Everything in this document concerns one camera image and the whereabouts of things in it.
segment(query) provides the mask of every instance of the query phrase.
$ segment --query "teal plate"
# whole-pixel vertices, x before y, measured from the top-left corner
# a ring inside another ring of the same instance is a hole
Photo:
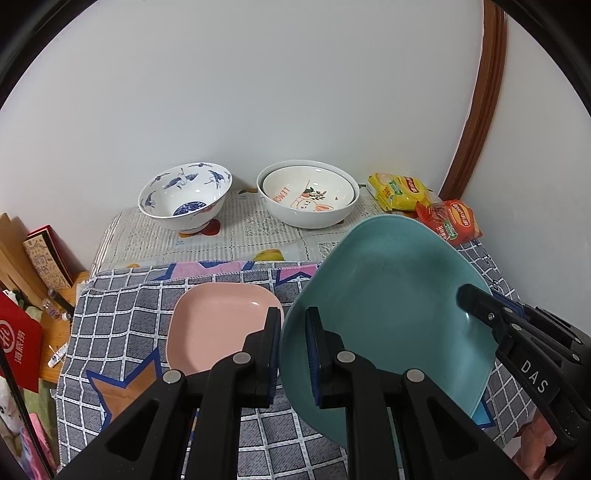
[[[285,318],[279,370],[302,419],[346,447],[345,411],[316,407],[304,312],[317,306],[326,330],[377,368],[423,370],[468,415],[482,398],[495,360],[491,330],[456,303],[466,284],[490,293],[479,273],[429,228],[399,215],[354,227],[307,282]]]

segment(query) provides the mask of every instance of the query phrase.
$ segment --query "white bowl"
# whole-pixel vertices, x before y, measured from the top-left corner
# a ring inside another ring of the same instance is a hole
[[[353,186],[344,177],[308,165],[272,171],[262,181],[262,189],[277,203],[313,212],[343,208],[355,198]]]
[[[349,182],[349,184],[353,187],[353,200],[344,207],[333,208],[332,210],[324,211],[316,211],[315,209],[308,210],[307,208],[294,209],[288,205],[284,205],[283,203],[278,203],[274,201],[263,190],[264,180],[267,178],[269,174],[271,174],[275,170],[293,166],[315,167],[324,170],[329,170],[340,175],[341,177],[346,179]],[[359,185],[357,185],[357,182],[355,182],[351,175],[341,170],[340,168],[333,167],[332,165],[328,165],[326,163],[313,160],[285,160],[270,165],[258,174],[258,177],[256,178],[256,188],[259,192],[259,195],[265,202],[266,209],[269,211],[271,215],[273,215],[273,217],[288,225],[296,226],[299,228],[325,228],[331,225],[335,225],[336,223],[339,223],[341,220],[344,220],[344,218],[351,213],[351,210],[353,210],[353,208],[355,207],[357,200],[359,200]]]
[[[215,163],[187,163],[155,176],[139,194],[139,209],[163,228],[204,229],[222,208],[232,174]]]

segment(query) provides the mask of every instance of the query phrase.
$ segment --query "silver rivet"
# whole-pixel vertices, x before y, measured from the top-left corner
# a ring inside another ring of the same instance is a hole
[[[353,352],[343,350],[342,352],[336,354],[336,359],[344,364],[349,364],[355,361],[355,354]]]
[[[244,365],[251,361],[251,354],[248,352],[238,352],[232,357],[235,364]]]
[[[414,383],[419,383],[425,380],[425,374],[421,372],[418,368],[411,368],[407,372],[407,378]]]
[[[181,372],[179,372],[178,370],[168,370],[162,376],[162,380],[164,380],[168,384],[176,383],[180,379],[181,379]]]

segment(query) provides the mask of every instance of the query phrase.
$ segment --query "wall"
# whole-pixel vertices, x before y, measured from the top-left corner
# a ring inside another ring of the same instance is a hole
[[[469,110],[478,0],[99,0],[0,112],[0,210],[51,223],[85,266],[158,172],[239,183],[312,158],[437,190]]]
[[[591,118],[513,21],[508,40],[492,128],[463,199],[521,297],[591,333]]]

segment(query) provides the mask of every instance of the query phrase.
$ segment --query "bowl with crane pattern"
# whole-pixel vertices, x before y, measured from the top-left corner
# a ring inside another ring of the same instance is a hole
[[[232,185],[229,170],[215,163],[187,163],[156,175],[142,189],[138,207],[163,228],[203,230],[221,210]]]

